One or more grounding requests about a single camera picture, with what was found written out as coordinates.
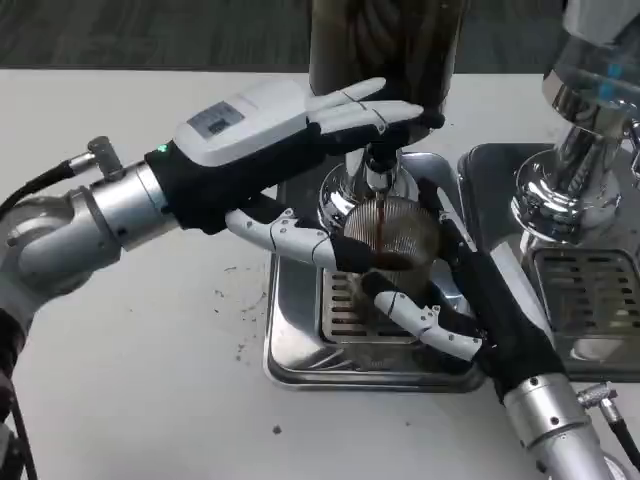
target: robot finger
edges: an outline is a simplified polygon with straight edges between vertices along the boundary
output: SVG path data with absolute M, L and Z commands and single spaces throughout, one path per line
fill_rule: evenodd
M 480 351 L 481 338 L 453 332 L 443 325 L 454 323 L 440 320 L 441 312 L 448 314 L 450 309 L 443 310 L 441 305 L 420 308 L 378 272 L 367 273 L 361 282 L 363 291 L 376 308 L 425 345 L 466 361 L 472 361 Z
M 329 271 L 364 273 L 376 266 L 371 247 L 353 238 L 329 234 L 314 219 L 263 194 L 226 214 L 235 235 L 276 255 Z
M 366 108 L 360 102 L 350 102 L 344 105 L 337 105 L 331 108 L 323 108 L 315 112 L 311 112 L 308 115 L 309 122 L 321 123 L 329 121 L 332 118 L 339 118 L 343 116 L 349 116 L 357 114 Z
M 418 105 L 399 100 L 364 102 L 361 105 L 365 108 L 353 109 L 349 107 L 345 109 L 348 110 L 348 114 L 331 116 L 318 122 L 322 135 L 365 125 L 375 125 L 379 135 L 382 135 L 389 125 L 416 121 L 424 111 Z
M 362 82 L 354 83 L 341 90 L 336 90 L 320 97 L 311 97 L 307 100 L 307 111 L 315 112 L 338 105 L 358 102 L 382 90 L 386 84 L 382 77 L 370 78 Z

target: stainless steel base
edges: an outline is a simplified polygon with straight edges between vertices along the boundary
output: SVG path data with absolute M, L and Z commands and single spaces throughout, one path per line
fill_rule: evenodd
M 278 199 L 300 214 L 315 216 L 318 188 L 335 165 L 327 162 L 281 185 Z M 436 182 L 459 206 L 457 185 L 443 158 L 412 156 L 404 166 L 414 177 L 426 176 Z M 434 266 L 432 279 L 452 304 L 463 308 L 464 299 L 445 265 Z M 327 338 L 322 333 L 323 310 L 330 310 L 326 311 L 322 301 L 323 282 L 323 272 L 313 267 L 287 259 L 272 261 L 264 364 L 274 381 L 294 388 L 431 392 L 469 391 L 482 383 L 484 377 L 476 366 L 414 342 Z
M 515 174 L 530 156 L 550 147 L 488 144 L 463 157 L 465 223 L 480 247 L 492 250 L 507 241 L 522 259 L 573 380 L 640 381 L 640 318 L 635 318 L 640 308 L 640 191 L 633 187 L 630 155 L 621 151 L 613 164 L 622 201 L 602 236 L 580 248 L 534 243 L 523 252 L 527 242 L 521 241 L 522 229 L 509 207 Z

